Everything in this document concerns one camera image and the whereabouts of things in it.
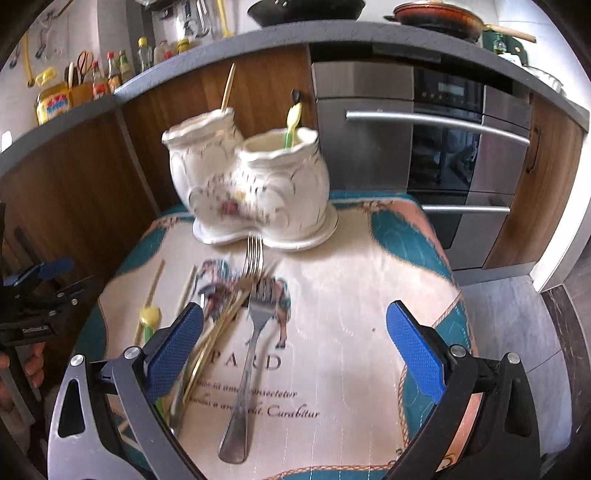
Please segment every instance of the finger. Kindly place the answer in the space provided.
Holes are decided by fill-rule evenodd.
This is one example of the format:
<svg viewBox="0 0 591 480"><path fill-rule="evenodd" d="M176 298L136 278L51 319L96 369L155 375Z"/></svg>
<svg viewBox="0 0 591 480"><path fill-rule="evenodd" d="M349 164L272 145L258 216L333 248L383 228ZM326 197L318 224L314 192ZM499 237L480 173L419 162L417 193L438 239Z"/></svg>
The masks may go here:
<svg viewBox="0 0 591 480"><path fill-rule="evenodd" d="M33 345L31 354L35 356L41 356L43 354L43 349L45 348L45 342L35 343Z"/></svg>
<svg viewBox="0 0 591 480"><path fill-rule="evenodd" d="M25 373L29 376L36 374L43 368L43 362L42 356L32 356L25 364Z"/></svg>
<svg viewBox="0 0 591 480"><path fill-rule="evenodd" d="M43 370L39 370L35 375L31 377L31 383L33 387L39 388L39 386L43 383L43 379L45 378L45 373Z"/></svg>
<svg viewBox="0 0 591 480"><path fill-rule="evenodd" d="M6 385L4 385L4 382L2 381L0 381L0 408L3 408L5 411L12 409L12 398L8 394Z"/></svg>

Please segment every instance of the wok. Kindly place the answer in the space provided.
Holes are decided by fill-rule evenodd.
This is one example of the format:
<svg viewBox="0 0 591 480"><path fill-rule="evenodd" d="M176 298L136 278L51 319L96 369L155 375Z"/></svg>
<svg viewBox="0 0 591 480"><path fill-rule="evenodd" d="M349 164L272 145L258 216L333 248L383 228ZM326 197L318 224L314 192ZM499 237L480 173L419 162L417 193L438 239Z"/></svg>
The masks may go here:
<svg viewBox="0 0 591 480"><path fill-rule="evenodd" d="M485 24L479 16L461 7L446 4L443 0L421 0L402 4L394 9L393 16L386 20L398 21L403 25L435 30L452 37L476 43L483 31L492 30L503 35L535 43L533 35L498 25Z"/></svg>
<svg viewBox="0 0 591 480"><path fill-rule="evenodd" d="M260 26L308 20L357 20L363 0L261 0L248 9Z"/></svg>

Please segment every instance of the gray countertop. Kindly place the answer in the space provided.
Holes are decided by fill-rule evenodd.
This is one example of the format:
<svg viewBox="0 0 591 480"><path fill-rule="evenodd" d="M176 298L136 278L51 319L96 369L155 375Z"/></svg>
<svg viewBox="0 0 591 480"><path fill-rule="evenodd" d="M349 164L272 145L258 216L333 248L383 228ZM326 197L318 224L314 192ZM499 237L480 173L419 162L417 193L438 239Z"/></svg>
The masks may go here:
<svg viewBox="0 0 591 480"><path fill-rule="evenodd" d="M524 69L476 45L429 30L396 24L355 22L349 20L303 22L255 30L217 41L205 47L193 48L160 63L134 77L99 101L76 107L50 122L36 127L18 138L0 154L0 176L13 168L20 159L50 139L74 126L116 109L142 93L183 73L220 60L266 48L323 42L363 42L405 46L420 51L445 54L480 65L511 78L529 90L539 93L565 111L582 128L589 131L589 112L563 98L545 83Z"/></svg>

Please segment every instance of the oven window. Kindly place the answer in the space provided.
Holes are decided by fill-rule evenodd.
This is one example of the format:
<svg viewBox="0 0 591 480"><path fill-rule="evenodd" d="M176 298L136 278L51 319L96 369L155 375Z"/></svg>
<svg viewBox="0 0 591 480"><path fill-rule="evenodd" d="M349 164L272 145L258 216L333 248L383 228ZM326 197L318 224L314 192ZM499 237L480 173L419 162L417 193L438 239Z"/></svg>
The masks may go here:
<svg viewBox="0 0 591 480"><path fill-rule="evenodd" d="M481 122L479 113L438 105L415 104L415 113ZM408 188L470 189L480 134L431 125L413 126Z"/></svg>
<svg viewBox="0 0 591 480"><path fill-rule="evenodd" d="M408 193L415 197L421 205L465 205L468 198L468 192L425 192L424 190L415 191L409 189ZM451 248L462 214L428 213L427 217L443 249Z"/></svg>

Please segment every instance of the white ceramic planter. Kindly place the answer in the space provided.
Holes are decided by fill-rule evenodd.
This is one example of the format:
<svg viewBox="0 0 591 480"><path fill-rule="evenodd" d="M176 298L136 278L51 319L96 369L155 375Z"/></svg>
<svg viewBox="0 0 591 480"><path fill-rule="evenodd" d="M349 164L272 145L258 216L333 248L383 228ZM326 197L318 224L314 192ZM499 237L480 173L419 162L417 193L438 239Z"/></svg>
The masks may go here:
<svg viewBox="0 0 591 480"><path fill-rule="evenodd" d="M164 133L173 183L195 215L198 240L223 244L259 235L271 248L306 249L335 231L318 133L299 128L287 149L284 137L285 129L271 130L239 143L230 109Z"/></svg>

